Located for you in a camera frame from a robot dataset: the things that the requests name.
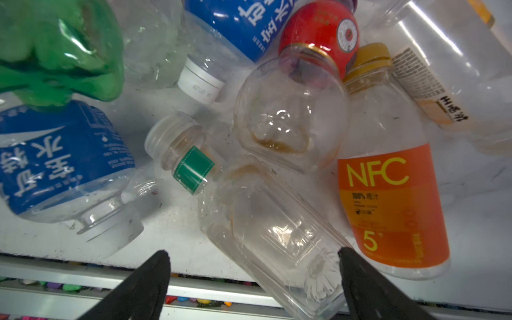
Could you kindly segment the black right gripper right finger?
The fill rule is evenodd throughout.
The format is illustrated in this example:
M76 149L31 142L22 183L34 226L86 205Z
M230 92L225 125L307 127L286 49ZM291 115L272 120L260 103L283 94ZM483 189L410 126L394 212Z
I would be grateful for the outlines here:
M339 250L341 284L352 319L433 319L354 249Z

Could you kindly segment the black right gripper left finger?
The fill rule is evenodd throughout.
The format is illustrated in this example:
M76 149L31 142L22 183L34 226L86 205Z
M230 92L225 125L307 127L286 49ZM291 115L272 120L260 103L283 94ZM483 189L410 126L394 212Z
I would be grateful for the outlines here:
M80 318L159 319L170 277L169 254L157 251Z

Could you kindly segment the clear square bottle green band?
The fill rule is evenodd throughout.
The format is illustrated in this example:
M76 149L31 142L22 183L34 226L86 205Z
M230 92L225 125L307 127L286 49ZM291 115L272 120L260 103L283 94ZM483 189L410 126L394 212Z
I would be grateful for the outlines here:
M290 315L330 319L345 306L347 240L273 169L181 111L151 128L145 150L197 198L207 238Z

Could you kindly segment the orange NFC juice bottle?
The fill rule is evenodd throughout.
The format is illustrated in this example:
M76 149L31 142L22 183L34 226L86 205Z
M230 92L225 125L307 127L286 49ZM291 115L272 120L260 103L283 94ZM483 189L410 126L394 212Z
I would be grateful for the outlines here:
M431 147L388 48L361 47L344 84L353 118L337 170L357 251L393 277L438 277L450 250Z

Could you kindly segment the clear bottle blue label white cap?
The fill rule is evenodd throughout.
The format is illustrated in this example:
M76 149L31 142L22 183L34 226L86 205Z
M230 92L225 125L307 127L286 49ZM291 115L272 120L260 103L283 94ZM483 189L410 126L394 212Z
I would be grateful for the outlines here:
M76 222L89 252L109 257L143 232L135 202L150 179L100 109L26 105L1 112L1 201L35 223Z

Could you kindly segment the round clear bottle red label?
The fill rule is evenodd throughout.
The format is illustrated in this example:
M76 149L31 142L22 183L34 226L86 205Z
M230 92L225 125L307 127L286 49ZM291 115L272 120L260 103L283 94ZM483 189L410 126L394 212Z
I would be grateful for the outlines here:
M312 1L283 28L277 57L246 78L234 129L244 149L307 174L336 157L351 120L343 79L359 49L356 1Z

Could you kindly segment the clear bottle white orange label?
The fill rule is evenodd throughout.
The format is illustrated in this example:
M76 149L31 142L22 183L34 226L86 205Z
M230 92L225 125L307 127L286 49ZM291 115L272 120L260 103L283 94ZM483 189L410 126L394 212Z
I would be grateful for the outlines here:
M364 34L441 129L481 153L511 154L511 45L482 1L372 1Z

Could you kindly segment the green soda bottle yellow cap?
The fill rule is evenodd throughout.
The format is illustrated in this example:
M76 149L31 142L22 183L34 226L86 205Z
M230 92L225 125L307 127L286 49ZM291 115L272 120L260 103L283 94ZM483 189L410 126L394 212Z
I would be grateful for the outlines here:
M106 1L1 2L1 93L57 109L75 93L113 101L123 84L121 28Z

